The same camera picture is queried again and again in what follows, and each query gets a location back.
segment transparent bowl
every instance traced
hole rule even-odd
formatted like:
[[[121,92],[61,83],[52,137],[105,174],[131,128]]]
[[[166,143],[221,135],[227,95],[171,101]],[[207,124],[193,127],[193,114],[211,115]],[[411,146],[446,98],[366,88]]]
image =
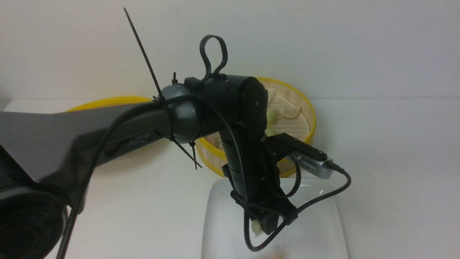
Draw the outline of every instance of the transparent bowl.
[[[294,179],[281,179],[284,191],[294,185]],[[211,188],[206,208],[202,259],[268,259],[277,253],[283,259],[346,259],[347,251],[334,197],[305,209],[292,224],[260,252],[251,252],[243,237],[243,209],[230,197],[228,179],[218,180]],[[290,198],[300,206],[325,193],[330,188],[321,180],[302,179],[297,193]],[[267,235],[255,237],[254,245],[262,243]]]

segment steamer basket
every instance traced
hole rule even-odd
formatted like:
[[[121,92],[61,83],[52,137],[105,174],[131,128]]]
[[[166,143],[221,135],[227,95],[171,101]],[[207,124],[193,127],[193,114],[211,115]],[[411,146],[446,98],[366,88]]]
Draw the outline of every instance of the steamer basket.
[[[278,133],[288,133],[293,137],[303,140],[304,143],[312,144],[313,134],[316,127],[316,115],[310,101],[294,87],[265,77],[257,78],[267,90],[275,91],[275,96],[268,107],[280,109],[283,106],[300,106],[300,114],[295,119],[286,119],[278,116],[278,123],[273,130]],[[222,166],[227,163],[223,150],[217,148],[220,138],[217,133],[208,135],[196,142],[196,149],[203,163],[213,172],[224,177]],[[294,163],[287,159],[278,162],[281,177],[288,177],[295,173]]]

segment black zip tie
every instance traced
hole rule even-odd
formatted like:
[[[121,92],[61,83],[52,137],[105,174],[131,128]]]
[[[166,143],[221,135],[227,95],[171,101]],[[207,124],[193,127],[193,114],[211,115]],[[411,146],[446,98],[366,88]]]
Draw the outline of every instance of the black zip tie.
[[[141,49],[141,52],[142,52],[142,55],[144,56],[144,60],[145,62],[147,63],[147,66],[149,68],[149,71],[150,71],[150,74],[152,75],[152,78],[153,78],[153,82],[155,83],[155,87],[156,87],[156,90],[158,91],[158,101],[161,102],[163,104],[163,106],[165,107],[166,109],[166,112],[168,113],[168,117],[170,119],[170,130],[169,130],[169,137],[168,139],[172,142],[174,142],[190,159],[192,159],[196,165],[199,165],[199,167],[203,168],[197,161],[195,158],[193,158],[186,150],[183,146],[181,146],[179,144],[179,142],[176,141],[176,138],[174,137],[174,134],[173,134],[173,122],[174,122],[174,117],[173,117],[173,113],[172,111],[169,109],[168,105],[166,105],[166,100],[165,100],[165,97],[163,96],[163,94],[161,93],[161,89],[160,89],[160,85],[158,84],[158,81],[156,79],[156,76],[155,76],[155,73],[153,72],[153,69],[152,69],[152,65],[150,65],[150,61],[149,61],[149,58],[147,57],[147,54],[145,53],[145,50],[144,50],[144,47],[142,46],[142,43],[141,43],[141,40],[139,38],[139,35],[136,31],[136,29],[134,28],[134,25],[132,24],[132,21],[131,21],[131,18],[129,17],[129,14],[128,14],[128,11],[126,10],[126,8],[124,8],[125,10],[125,14],[126,14],[126,17],[128,17],[128,21],[129,21],[129,25],[131,26],[131,29],[132,29],[132,32],[134,33],[134,36],[136,37],[136,40],[138,42],[138,45],[139,45],[139,48]]]
[[[193,158],[195,159],[195,171],[197,170],[196,168],[196,154],[195,154],[195,141],[190,141],[190,146],[192,147],[192,152],[193,152]]]
[[[203,168],[199,163],[198,161],[193,158],[190,153],[187,152],[187,150],[185,150],[185,148],[179,143],[177,142],[176,138],[174,136],[170,136],[168,137],[170,141],[174,142],[193,162],[195,162],[195,166],[198,165],[200,168]]]

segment black robotic arm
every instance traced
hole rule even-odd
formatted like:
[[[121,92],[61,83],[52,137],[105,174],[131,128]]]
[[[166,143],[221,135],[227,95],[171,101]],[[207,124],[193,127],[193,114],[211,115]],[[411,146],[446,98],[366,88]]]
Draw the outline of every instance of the black robotic arm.
[[[254,77],[220,73],[227,62],[220,37],[208,35],[200,44],[203,79],[178,83],[174,77],[160,90],[132,28],[159,92],[152,102],[57,114],[0,112],[1,259],[43,258],[62,235],[58,258],[63,258],[94,168],[165,137],[193,143],[219,132],[228,160],[223,171],[233,187],[232,198],[244,209],[244,238],[252,251],[263,249],[302,210],[350,185],[350,176],[321,151],[287,134],[264,134],[267,92]],[[204,51],[210,38],[219,41],[223,52],[213,73]],[[276,166],[286,156],[297,167],[289,194],[281,190]],[[296,208],[288,198],[299,187],[299,164],[322,178],[339,171],[347,184]],[[66,206],[72,208],[69,217]],[[257,220],[270,235],[258,247],[250,241],[249,220]]]

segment yellow rim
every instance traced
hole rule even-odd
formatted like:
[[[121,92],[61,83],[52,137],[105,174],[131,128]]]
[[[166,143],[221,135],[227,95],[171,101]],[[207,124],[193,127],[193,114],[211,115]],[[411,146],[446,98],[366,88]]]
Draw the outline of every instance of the yellow rim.
[[[299,90],[297,90],[296,88],[286,84],[285,82],[281,82],[281,81],[278,81],[278,80],[275,80],[275,79],[271,79],[271,78],[267,78],[267,77],[256,77],[258,80],[264,80],[264,81],[270,81],[270,82],[275,82],[277,84],[280,84],[280,85],[283,85],[291,90],[293,90],[295,93],[297,93],[300,97],[302,97],[302,99],[304,99],[304,101],[308,104],[308,106],[310,107],[310,110],[311,110],[311,114],[313,115],[313,123],[312,125],[308,125],[310,127],[310,132],[309,134],[307,135],[307,137],[304,139],[304,143],[308,143],[311,141],[311,139],[313,138],[313,134],[315,133],[315,129],[316,129],[316,113],[315,113],[315,109],[313,109],[313,105],[311,105],[310,103],[310,100],[308,100],[308,98],[303,94],[301,93]],[[200,142],[200,144],[205,148],[207,149],[211,154],[215,155],[216,157],[220,158],[220,159],[225,159],[225,153],[218,149],[217,147],[213,146],[211,143],[209,143],[205,138],[200,138],[198,140]],[[224,177],[223,173],[218,170],[217,168],[215,168],[214,166],[212,166],[209,162],[206,163],[207,161],[202,157],[202,154],[200,154],[200,157],[201,159],[203,160],[203,162],[215,173],[217,173],[218,175]],[[280,176],[281,177],[288,177],[289,175],[295,173],[295,169],[293,170],[290,170],[290,171],[287,171],[287,172],[284,172],[282,173]]]
[[[72,109],[69,109],[67,111],[74,112],[74,111],[96,109],[96,108],[107,107],[107,106],[116,106],[116,105],[123,105],[123,104],[148,102],[148,101],[151,101],[151,99],[142,97],[142,96],[120,96],[120,97],[112,97],[112,98],[106,98],[106,99],[100,99],[100,100],[88,102],[88,103],[79,105],[77,107],[73,107]]]

